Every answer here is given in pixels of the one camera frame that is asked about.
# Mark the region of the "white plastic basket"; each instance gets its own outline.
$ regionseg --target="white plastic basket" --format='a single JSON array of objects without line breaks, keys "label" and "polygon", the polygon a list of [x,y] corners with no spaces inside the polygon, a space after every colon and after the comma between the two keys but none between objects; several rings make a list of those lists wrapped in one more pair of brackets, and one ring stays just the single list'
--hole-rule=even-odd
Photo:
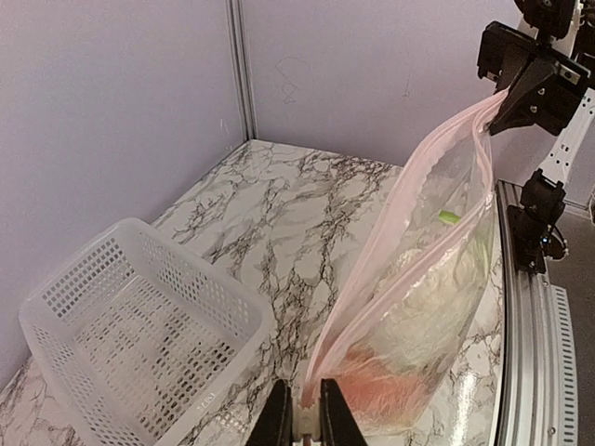
[{"label": "white plastic basket", "polygon": [[264,297],[133,218],[20,308],[33,356],[86,446],[177,444],[272,322]]}]

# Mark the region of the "wall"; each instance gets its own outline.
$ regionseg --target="wall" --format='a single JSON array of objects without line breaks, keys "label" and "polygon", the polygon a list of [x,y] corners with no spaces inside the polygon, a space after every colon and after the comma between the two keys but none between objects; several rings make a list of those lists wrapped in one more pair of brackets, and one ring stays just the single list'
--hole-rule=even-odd
[{"label": "wall", "polygon": [[225,2],[0,3],[0,388],[22,300],[243,142]]},{"label": "wall", "polygon": [[[482,31],[512,0],[250,0],[244,3],[258,136],[403,165],[436,125],[490,95]],[[496,174],[524,182],[555,138],[512,130]]]}]

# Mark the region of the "dark floor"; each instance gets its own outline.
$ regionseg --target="dark floor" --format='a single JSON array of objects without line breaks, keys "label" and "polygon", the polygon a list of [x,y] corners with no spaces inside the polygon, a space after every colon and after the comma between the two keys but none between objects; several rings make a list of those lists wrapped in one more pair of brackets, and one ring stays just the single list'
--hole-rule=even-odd
[{"label": "dark floor", "polygon": [[575,332],[578,377],[578,444],[595,445],[595,226],[566,212],[560,229],[570,248],[562,262],[549,263],[552,284],[566,288]]}]

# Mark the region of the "transparent plastic bag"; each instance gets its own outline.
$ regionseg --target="transparent plastic bag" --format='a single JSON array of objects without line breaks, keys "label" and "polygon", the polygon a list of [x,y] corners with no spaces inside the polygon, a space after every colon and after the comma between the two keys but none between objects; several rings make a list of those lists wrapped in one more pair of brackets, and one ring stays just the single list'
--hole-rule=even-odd
[{"label": "transparent plastic bag", "polygon": [[417,147],[314,347],[310,407],[337,380],[365,435],[411,426],[452,367],[487,285],[494,231],[487,124],[507,92]]}]

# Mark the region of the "table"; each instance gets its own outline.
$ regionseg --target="table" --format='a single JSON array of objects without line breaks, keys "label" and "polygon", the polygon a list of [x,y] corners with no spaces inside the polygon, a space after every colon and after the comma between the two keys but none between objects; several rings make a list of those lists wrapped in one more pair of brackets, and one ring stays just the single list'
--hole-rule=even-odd
[{"label": "table", "polygon": [[[221,407],[180,445],[242,445],[277,378],[296,381],[401,169],[253,140],[154,226],[271,301],[276,327]],[[502,260],[456,363],[427,411],[370,445],[492,444],[501,382]],[[0,445],[80,446],[29,359],[0,394]]]}]

